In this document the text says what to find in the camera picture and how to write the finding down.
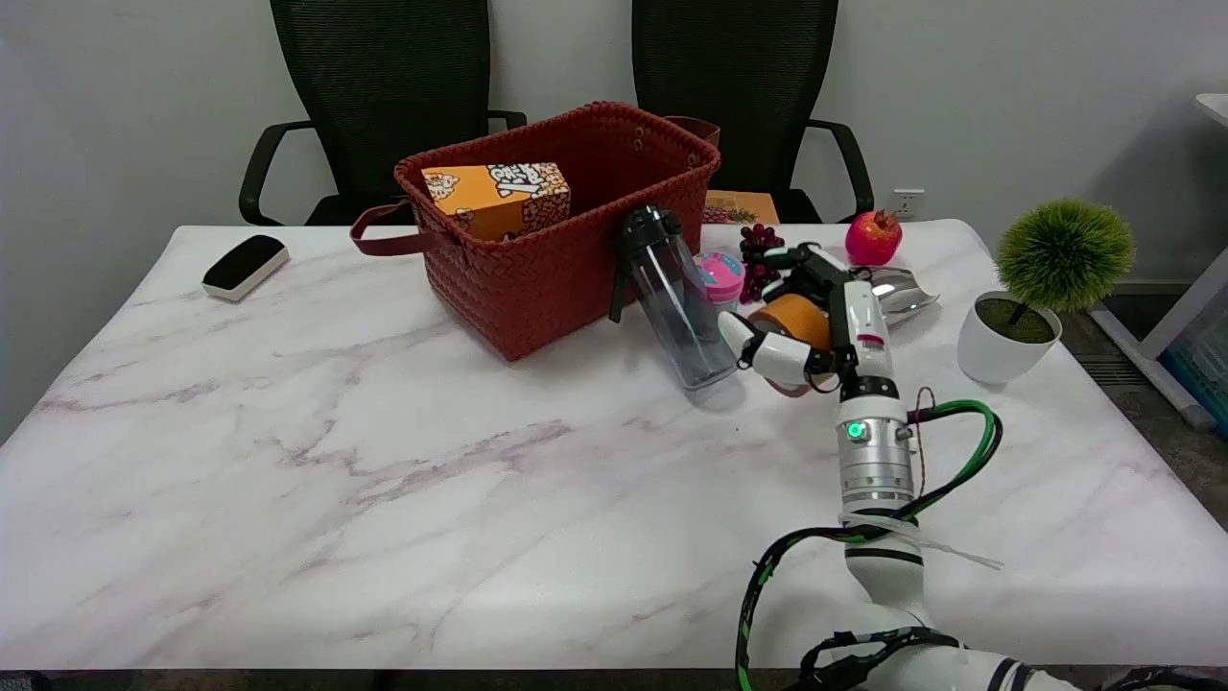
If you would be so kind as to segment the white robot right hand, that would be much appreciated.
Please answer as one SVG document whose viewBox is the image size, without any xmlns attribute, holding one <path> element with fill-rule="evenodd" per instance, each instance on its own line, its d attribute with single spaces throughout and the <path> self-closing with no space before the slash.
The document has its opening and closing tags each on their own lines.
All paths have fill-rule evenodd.
<svg viewBox="0 0 1228 691">
<path fill-rule="evenodd" d="M 720 312 L 720 336 L 740 369 L 785 396 L 898 396 L 885 314 L 868 280 L 815 242 L 776 248 L 765 266 L 782 272 L 752 315 Z"/>
</svg>

